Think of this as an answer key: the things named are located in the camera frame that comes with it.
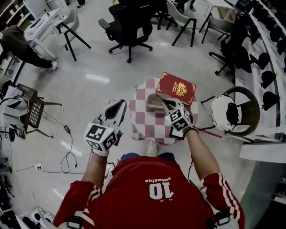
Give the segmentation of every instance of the white chair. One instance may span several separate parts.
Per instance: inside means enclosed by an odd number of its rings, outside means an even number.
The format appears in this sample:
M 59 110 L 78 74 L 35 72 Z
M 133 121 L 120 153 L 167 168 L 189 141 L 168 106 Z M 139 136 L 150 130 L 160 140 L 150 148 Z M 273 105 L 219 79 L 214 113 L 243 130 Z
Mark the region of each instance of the white chair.
M 218 38 L 218 40 L 219 40 L 224 35 L 226 35 L 225 39 L 227 39 L 232 32 L 233 26 L 234 26 L 233 22 L 226 20 L 226 19 L 217 19 L 211 15 L 210 19 L 208 20 L 208 25 L 207 25 L 207 28 L 205 31 L 205 35 L 202 39 L 202 44 L 205 40 L 206 33 L 207 33 L 209 28 L 222 33 L 222 35 Z
M 66 28 L 64 32 L 62 32 L 60 29 L 61 25 Z M 80 21 L 79 21 L 79 18 L 77 16 L 77 12 L 75 9 L 72 9 L 70 12 L 70 15 L 57 26 L 59 33 L 60 33 L 57 37 L 58 45 L 60 45 L 61 47 L 65 46 L 67 51 L 68 51 L 68 48 L 67 48 L 67 45 L 68 45 L 71 51 L 72 57 L 75 61 L 76 61 L 76 56 L 71 46 L 71 41 L 74 38 L 78 38 L 89 49 L 91 48 L 79 35 L 76 34 L 77 33 L 76 30 L 78 29 L 79 26 L 80 26 Z
M 193 47 L 193 39 L 195 37 L 197 19 L 181 14 L 177 10 L 176 5 L 177 5 L 177 3 L 171 2 L 170 0 L 167 0 L 167 7 L 168 7 L 169 14 L 171 16 L 171 20 L 170 20 L 166 30 L 169 29 L 173 20 L 181 27 L 181 31 L 179 32 L 178 36 L 174 40 L 172 46 L 175 45 L 175 43 L 177 42 L 179 37 L 182 35 L 182 33 L 184 32 L 185 29 L 192 29 L 193 33 L 192 33 L 191 47 Z

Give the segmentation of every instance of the floor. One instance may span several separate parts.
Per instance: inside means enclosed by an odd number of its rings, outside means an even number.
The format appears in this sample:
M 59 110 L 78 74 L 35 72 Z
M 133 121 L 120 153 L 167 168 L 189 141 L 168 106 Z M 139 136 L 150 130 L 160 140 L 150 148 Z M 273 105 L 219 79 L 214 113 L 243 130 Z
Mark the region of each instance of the floor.
M 77 40 L 72 41 L 77 61 L 74 62 L 70 52 L 56 45 L 55 35 L 49 35 L 44 41 L 50 50 L 58 57 L 59 68 L 55 72 L 39 69 L 25 64 L 18 78 L 18 83 L 25 84 L 38 90 L 39 95 L 46 101 L 60 101 L 62 107 L 46 106 L 45 111 L 69 126 L 73 136 L 73 152 L 78 166 L 74 168 L 74 158 L 68 157 L 71 172 L 83 173 L 89 158 L 90 148 L 83 139 L 84 131 L 89 122 L 97 116 L 99 110 L 110 99 L 125 99 L 129 101 L 134 95 L 134 87 L 147 79 L 169 72 L 197 85 L 196 98 L 198 101 L 210 96 L 221 94 L 233 86 L 231 76 L 225 72 L 220 77 L 215 71 L 222 64 L 210 57 L 210 51 L 219 51 L 219 34 L 209 31 L 204 44 L 201 44 L 203 33 L 196 30 L 193 47 L 190 46 L 191 32 L 184 33 L 176 46 L 171 46 L 177 36 L 178 28 L 170 27 L 165 30 L 156 29 L 157 19 L 153 19 L 153 32 L 146 44 L 153 46 L 153 51 L 143 47 L 132 49 L 133 61 L 127 64 L 128 49 L 116 50 L 113 54 L 108 49 L 116 42 L 108 40 L 105 31 L 99 26 L 98 20 L 105 18 L 111 22 L 112 16 L 108 7 L 112 1 L 90 0 L 86 6 L 78 9 L 80 27 L 78 34 L 92 46 L 89 50 Z M 198 28 L 202 24 L 203 14 L 207 8 L 204 0 L 197 0 L 195 17 L 198 18 Z M 199 107 L 198 127 L 212 124 L 209 113 L 209 103 Z M 38 133 L 27 136 L 25 141 L 16 139 L 11 145 L 3 140 L 3 152 L 10 157 L 13 171 L 29 168 L 36 163 L 42 163 L 45 171 L 60 171 L 62 158 L 70 150 L 71 138 L 62 126 L 43 115 L 40 129 L 48 134 L 57 136 L 50 140 Z M 131 136 L 129 115 L 122 123 L 124 133 L 119 146 L 112 147 L 108 161 L 117 162 L 123 154 L 135 152 L 141 155 L 146 152 L 148 142 L 135 141 Z M 218 130 L 212 132 L 222 135 Z M 239 158 L 241 142 L 233 138 L 217 138 L 205 133 L 201 134 L 205 143 L 219 162 L 222 173 L 226 176 L 230 187 L 238 199 L 248 185 L 254 167 L 254 161 Z M 172 152 L 185 176 L 190 165 L 190 153 L 186 142 L 160 147 L 160 152 Z M 67 170 L 66 161 L 63 169 Z M 44 173 L 35 168 L 11 174 L 15 198 L 12 199 L 14 210 L 21 215 L 31 211 L 34 206 L 31 194 L 34 193 L 39 206 L 46 212 L 55 214 L 69 189 L 71 182 L 81 179 L 81 174 Z M 190 178 L 197 183 L 198 177 L 194 168 Z

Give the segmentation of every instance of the dark shirt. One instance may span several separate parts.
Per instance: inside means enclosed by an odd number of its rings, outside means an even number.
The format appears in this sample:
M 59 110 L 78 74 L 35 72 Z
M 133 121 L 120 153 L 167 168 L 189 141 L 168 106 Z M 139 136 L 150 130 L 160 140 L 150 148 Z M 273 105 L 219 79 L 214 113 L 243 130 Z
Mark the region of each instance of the dark shirt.
M 20 57 L 29 45 L 24 31 L 16 25 L 7 28 L 0 43 L 4 52 L 11 51 L 17 57 Z

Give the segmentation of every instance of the checkered tablecloth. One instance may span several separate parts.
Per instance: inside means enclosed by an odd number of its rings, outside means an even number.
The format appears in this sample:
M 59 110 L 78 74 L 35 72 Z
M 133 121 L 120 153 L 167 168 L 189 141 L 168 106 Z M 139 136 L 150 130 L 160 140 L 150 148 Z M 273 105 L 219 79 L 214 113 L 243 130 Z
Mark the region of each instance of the checkered tablecloth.
M 146 109 L 147 98 L 155 93 L 160 76 L 155 76 L 136 88 L 135 95 L 129 101 L 132 136 L 135 140 L 149 139 L 160 145 L 169 145 L 180 140 L 169 137 L 171 125 L 165 120 L 161 111 L 149 112 Z M 193 98 L 191 112 L 193 123 L 198 120 L 198 102 Z

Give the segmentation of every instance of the foot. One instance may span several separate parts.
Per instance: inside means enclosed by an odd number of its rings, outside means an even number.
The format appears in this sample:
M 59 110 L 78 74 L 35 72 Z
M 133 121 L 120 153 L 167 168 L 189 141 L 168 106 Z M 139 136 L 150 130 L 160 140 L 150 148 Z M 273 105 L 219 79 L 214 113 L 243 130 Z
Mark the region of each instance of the foot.
M 147 149 L 147 157 L 156 157 L 158 153 L 158 146 L 155 142 L 149 141 Z
M 193 11 L 193 12 L 196 12 L 196 8 L 193 7 L 193 6 L 191 6 L 189 9 L 190 9 L 191 11 Z
M 51 69 L 52 69 L 53 71 L 55 71 L 55 70 L 57 69 L 57 67 L 58 67 L 58 62 L 52 62 L 52 67 L 51 67 Z
M 82 8 L 85 4 L 78 5 L 77 8 Z

